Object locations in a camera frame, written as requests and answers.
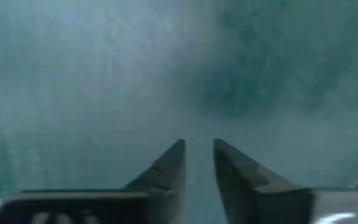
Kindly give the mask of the teal plate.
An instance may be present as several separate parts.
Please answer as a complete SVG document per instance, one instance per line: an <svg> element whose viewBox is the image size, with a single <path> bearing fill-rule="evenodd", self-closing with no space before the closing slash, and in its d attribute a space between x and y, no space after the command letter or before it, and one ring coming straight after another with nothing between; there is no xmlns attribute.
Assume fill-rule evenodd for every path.
<svg viewBox="0 0 358 224"><path fill-rule="evenodd" d="M116 189L186 141L185 224L227 224L222 138L358 178L358 0L0 0L0 196Z"/></svg>

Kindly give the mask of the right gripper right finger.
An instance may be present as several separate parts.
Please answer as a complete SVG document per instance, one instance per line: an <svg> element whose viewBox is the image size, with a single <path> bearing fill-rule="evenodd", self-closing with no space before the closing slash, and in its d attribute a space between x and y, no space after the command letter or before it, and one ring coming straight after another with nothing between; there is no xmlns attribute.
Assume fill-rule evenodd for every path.
<svg viewBox="0 0 358 224"><path fill-rule="evenodd" d="M229 224L309 224L313 193L223 139L213 140L214 168Z"/></svg>

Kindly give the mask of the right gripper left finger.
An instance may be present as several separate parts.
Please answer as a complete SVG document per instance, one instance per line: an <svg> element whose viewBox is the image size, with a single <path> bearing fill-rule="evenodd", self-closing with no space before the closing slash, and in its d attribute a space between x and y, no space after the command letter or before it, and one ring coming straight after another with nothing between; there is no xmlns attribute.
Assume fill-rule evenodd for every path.
<svg viewBox="0 0 358 224"><path fill-rule="evenodd" d="M178 139L124 189L151 193L147 224L183 224L185 187L185 140Z"/></svg>

